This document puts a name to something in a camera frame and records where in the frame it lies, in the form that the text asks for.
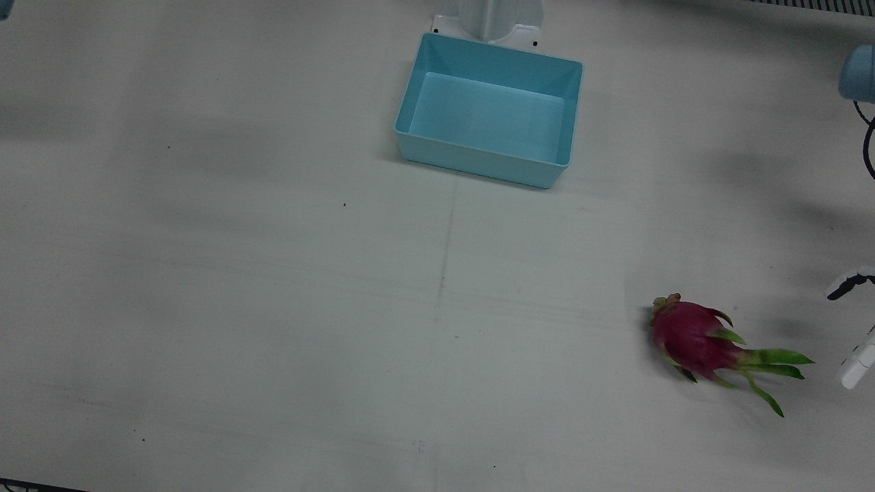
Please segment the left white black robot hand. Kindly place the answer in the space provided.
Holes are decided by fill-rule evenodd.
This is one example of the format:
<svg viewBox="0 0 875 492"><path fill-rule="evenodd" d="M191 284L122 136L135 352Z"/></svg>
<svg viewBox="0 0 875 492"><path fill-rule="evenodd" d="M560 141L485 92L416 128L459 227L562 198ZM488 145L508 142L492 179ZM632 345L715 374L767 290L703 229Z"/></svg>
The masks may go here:
<svg viewBox="0 0 875 492"><path fill-rule="evenodd" d="M829 284L826 292L828 300L838 300L862 284L874 283L874 268L870 265L857 267L840 274ZM853 350L839 365L838 380L845 389L852 390L866 374L873 371L874 364L874 326L866 332L865 339L855 345Z"/></svg>

